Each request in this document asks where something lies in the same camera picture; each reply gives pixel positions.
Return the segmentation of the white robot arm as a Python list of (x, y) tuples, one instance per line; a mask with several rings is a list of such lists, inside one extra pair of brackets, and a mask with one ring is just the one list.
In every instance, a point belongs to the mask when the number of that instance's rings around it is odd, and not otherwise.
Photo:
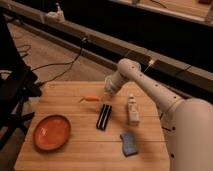
[(213, 105), (199, 98), (182, 98), (127, 58), (105, 78), (105, 91), (115, 95), (128, 81), (134, 81), (164, 114), (161, 123), (171, 129), (165, 135), (170, 171), (213, 171)]

